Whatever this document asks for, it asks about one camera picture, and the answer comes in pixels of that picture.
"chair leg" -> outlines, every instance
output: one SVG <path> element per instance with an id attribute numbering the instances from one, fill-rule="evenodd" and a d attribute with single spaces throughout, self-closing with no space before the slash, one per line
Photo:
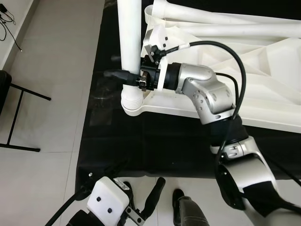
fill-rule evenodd
<path id="1" fill-rule="evenodd" d="M 10 149 L 18 149 L 18 150 L 24 150 L 24 151 L 39 152 L 41 150 L 39 148 L 22 147 L 22 146 L 16 146 L 16 145 L 10 145 L 9 144 L 10 140 L 11 140 L 11 137 L 13 135 L 13 131 L 14 131 L 16 120 L 17 120 L 18 112 L 19 112 L 19 109 L 20 109 L 23 93 L 24 93 L 24 91 L 22 90 L 20 98 L 19 98 L 18 106 L 17 106 L 17 109 L 16 109 L 16 113 L 15 113 L 15 116 L 14 116 L 13 124 L 10 128 L 10 132 L 9 132 L 9 136 L 8 136 L 8 142 L 7 142 L 7 144 L 0 144 L 0 147 L 10 148 Z"/>
<path id="2" fill-rule="evenodd" d="M 29 89 L 25 89 L 25 88 L 23 88 L 23 87 L 21 87 L 21 86 L 17 86 L 17 85 L 15 85 L 15 84 L 13 84 L 13 83 L 11 83 L 10 86 L 11 86 L 11 87 L 14 87 L 14 88 L 16 88 L 16 89 L 22 90 L 22 91 L 24 91 L 24 92 L 26 92 L 26 93 L 33 94 L 33 95 L 35 95 L 35 96 L 37 96 L 37 97 L 40 97 L 40 98 L 43 98 L 43 99 L 46 99 L 46 100 L 49 100 L 49 101 L 51 100 L 50 97 L 47 97 L 47 96 L 44 96 L 44 95 L 42 95 L 42 94 L 33 92 L 33 91 L 29 90 Z"/>
<path id="3" fill-rule="evenodd" d="M 12 126 L 11 126 L 11 128 L 10 128 L 10 132 L 9 132 L 9 136 L 8 136 L 8 143 L 7 143 L 7 145 L 9 145 L 10 140 L 11 140 L 11 136 L 13 135 L 13 131 L 14 131 L 14 127 L 15 127 L 16 120 L 17 120 L 19 108 L 20 108 L 20 105 L 21 105 L 23 93 L 24 93 L 24 91 L 22 90 L 22 91 L 21 91 L 20 98 L 19 98 L 18 106 L 17 106 L 17 109 L 16 109 L 16 113 L 15 113 L 15 116 L 14 116 L 13 124 L 12 124 Z"/>
<path id="4" fill-rule="evenodd" d="M 5 145 L 5 144 L 0 144 L 0 147 L 10 148 L 10 149 L 18 149 L 18 150 L 24 150 L 24 151 L 32 151 L 32 152 L 39 152 L 41 150 L 39 148 L 22 147 L 22 146 Z"/>

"white pipe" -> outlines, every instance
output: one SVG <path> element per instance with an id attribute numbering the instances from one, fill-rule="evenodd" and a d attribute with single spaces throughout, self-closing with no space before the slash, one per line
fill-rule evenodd
<path id="1" fill-rule="evenodd" d="M 198 37 L 204 36 L 276 36 L 301 38 L 301 23 L 296 24 L 245 24 L 204 25 L 180 27 Z"/>
<path id="2" fill-rule="evenodd" d="M 171 4 L 166 0 L 154 0 L 152 15 L 160 19 L 170 18 L 204 24 L 255 24 L 253 21 Z"/>
<path id="3" fill-rule="evenodd" d="M 141 0 L 118 0 L 121 66 L 123 70 L 140 74 Z M 142 91 L 123 85 L 121 104 L 128 110 L 142 106 Z"/>

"black fabric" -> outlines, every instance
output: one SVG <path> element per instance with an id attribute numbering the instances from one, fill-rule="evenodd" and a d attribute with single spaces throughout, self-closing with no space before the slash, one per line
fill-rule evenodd
<path id="1" fill-rule="evenodd" d="M 285 4 L 272 0 L 196 1 L 169 0 L 213 12 L 273 16 L 301 19 L 300 1 Z M 149 1 L 143 1 L 143 10 Z M 142 34 L 146 23 L 142 11 Z M 130 163 L 120 176 L 171 176 L 214 178 L 208 130 L 199 119 L 145 112 L 131 117 L 120 106 L 116 83 L 103 78 L 102 71 L 121 69 L 120 62 L 112 62 L 112 55 L 120 54 L 117 6 L 103 12 L 99 45 L 95 58 L 90 97 L 77 164 L 76 190 L 90 172 L 101 173 L 104 167 L 129 158 Z M 263 152 L 273 156 L 300 177 L 301 135 L 271 129 L 246 127 Z M 288 179 L 270 165 L 278 179 Z"/>
<path id="2" fill-rule="evenodd" d="M 0 71 L 0 115 L 11 84 L 11 76 L 6 71 Z"/>
<path id="3" fill-rule="evenodd" d="M 266 217 L 271 212 L 284 208 L 301 213 L 301 209 L 283 200 L 270 181 L 265 181 L 245 187 L 243 197 L 247 198 L 253 208 Z"/>
<path id="4" fill-rule="evenodd" d="M 224 141 L 226 134 L 228 134 L 227 144 L 233 144 L 248 138 L 248 133 L 242 124 L 240 116 L 236 117 L 235 120 L 230 120 L 230 118 L 228 118 L 226 120 L 216 121 L 208 124 L 208 126 L 210 127 L 209 134 L 212 146 L 220 146 Z"/>

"black cable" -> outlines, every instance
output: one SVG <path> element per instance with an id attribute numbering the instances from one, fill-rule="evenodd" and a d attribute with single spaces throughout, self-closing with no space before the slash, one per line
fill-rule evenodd
<path id="1" fill-rule="evenodd" d="M 238 102 L 238 84 L 237 84 L 237 81 L 235 78 L 233 78 L 232 76 L 228 75 L 228 74 L 224 74 L 224 73 L 215 73 L 216 75 L 220 75 L 220 76 L 223 76 L 223 77 L 226 77 L 226 78 L 229 78 L 233 81 L 234 83 L 234 88 L 235 88 L 235 104 L 237 105 L 237 102 Z"/>
<path id="2" fill-rule="evenodd" d="M 232 115 L 231 120 L 229 122 L 228 130 L 225 134 L 224 140 L 221 143 L 221 145 L 219 147 L 219 150 L 216 154 L 216 158 L 215 158 L 214 171 L 215 171 L 215 177 L 218 178 L 217 177 L 217 175 L 218 175 L 218 166 L 220 164 L 220 158 L 221 158 L 221 155 L 222 155 L 222 150 L 224 149 L 224 147 L 226 145 L 227 138 L 228 138 L 229 132 L 230 132 L 231 127 L 232 127 L 232 122 L 238 116 L 238 111 L 239 111 L 239 109 L 241 107 L 241 104 L 243 102 L 243 99 L 244 99 L 244 95 L 245 95 L 245 91 L 246 91 L 246 71 L 245 71 L 245 67 L 243 65 L 243 62 L 241 61 L 241 59 L 239 58 L 237 53 L 234 52 L 234 50 L 232 50 L 230 47 L 228 47 L 228 46 L 226 46 L 222 43 L 219 43 L 219 42 L 216 42 L 216 41 L 195 41 L 195 42 L 190 42 L 189 45 L 190 45 L 190 47 L 191 46 L 197 46 L 197 45 L 212 45 L 212 46 L 217 46 L 217 47 L 220 47 L 220 48 L 226 50 L 228 53 L 230 53 L 234 57 L 234 59 L 236 60 L 238 66 L 239 66 L 240 72 L 241 72 L 241 81 L 242 82 L 241 82 L 241 91 L 240 91 L 240 95 L 239 95 L 239 98 L 238 98 L 238 102 L 236 104 L 233 115 Z M 161 51 L 160 55 L 161 56 L 166 56 L 167 54 L 175 52 L 177 50 L 179 50 L 179 46 L 168 49 L 168 50 L 163 50 L 163 51 Z"/>
<path id="3" fill-rule="evenodd" d="M 3 21 L 5 21 L 5 22 L 8 22 L 8 23 L 10 23 L 10 22 L 13 22 L 13 19 L 10 17 L 10 16 L 8 16 L 6 13 L 4 13 L 10 20 L 6 20 L 6 19 L 4 19 L 1 15 L 0 15 L 0 18 L 3 20 Z"/>
<path id="4" fill-rule="evenodd" d="M 15 25 L 16 22 L 15 22 L 15 16 L 13 14 L 11 14 L 9 11 L 8 13 L 13 17 L 12 20 L 13 20 L 13 24 Z"/>
<path id="5" fill-rule="evenodd" d="M 276 162 L 274 159 L 272 159 L 267 154 L 263 153 L 261 150 L 263 157 L 270 161 L 272 164 L 274 164 L 276 167 L 278 167 L 281 171 L 283 171 L 286 175 L 288 175 L 291 179 L 293 179 L 299 186 L 301 186 L 301 181 L 295 177 L 291 172 L 289 172 L 287 169 L 285 169 L 283 166 L 281 166 L 278 162 Z"/>
<path id="6" fill-rule="evenodd" d="M 61 216 L 61 214 L 76 200 L 76 198 L 79 197 L 81 194 L 83 194 L 85 191 L 86 191 L 86 189 L 84 187 L 82 187 L 73 196 L 71 196 L 70 199 L 68 199 L 67 202 L 65 202 L 64 205 L 45 224 L 45 226 L 53 225 L 55 223 L 55 221 Z"/>
<path id="7" fill-rule="evenodd" d="M 6 28 L 5 28 L 5 26 L 3 25 L 3 23 L 1 21 L 0 21 L 0 25 L 2 25 L 2 27 L 4 28 L 4 31 L 5 31 L 4 38 L 0 39 L 0 41 L 4 41 L 6 39 L 7 31 L 6 31 Z"/>
<path id="8" fill-rule="evenodd" d="M 2 22 L 2 25 L 4 25 L 6 27 L 6 29 L 8 30 L 8 32 L 10 33 L 11 37 L 13 37 L 13 40 L 16 44 L 16 46 L 18 47 L 18 49 L 22 52 L 23 50 L 19 47 L 17 41 L 15 40 L 13 34 L 10 32 L 9 28 L 6 26 L 6 22 L 2 19 L 2 17 L 0 17 L 0 21 Z"/>

